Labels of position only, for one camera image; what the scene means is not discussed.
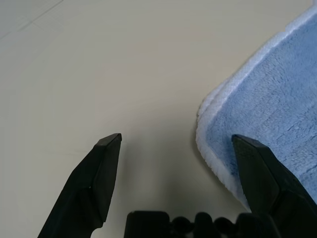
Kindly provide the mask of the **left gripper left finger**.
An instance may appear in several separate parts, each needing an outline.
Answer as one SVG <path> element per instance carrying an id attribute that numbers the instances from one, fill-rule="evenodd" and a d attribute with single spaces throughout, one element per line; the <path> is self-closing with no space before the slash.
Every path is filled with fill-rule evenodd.
<path id="1" fill-rule="evenodd" d="M 122 135 L 100 139 L 67 179 L 41 238 L 89 238 L 107 219 L 113 195 Z"/>

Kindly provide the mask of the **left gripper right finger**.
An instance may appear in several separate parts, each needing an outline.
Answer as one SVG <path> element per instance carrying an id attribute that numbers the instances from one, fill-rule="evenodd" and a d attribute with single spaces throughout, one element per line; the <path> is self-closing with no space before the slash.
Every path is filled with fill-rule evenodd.
<path id="1" fill-rule="evenodd" d="M 268 214 L 283 238 L 317 236 L 317 204 L 264 144 L 232 136 L 239 178 L 253 213 Z"/>

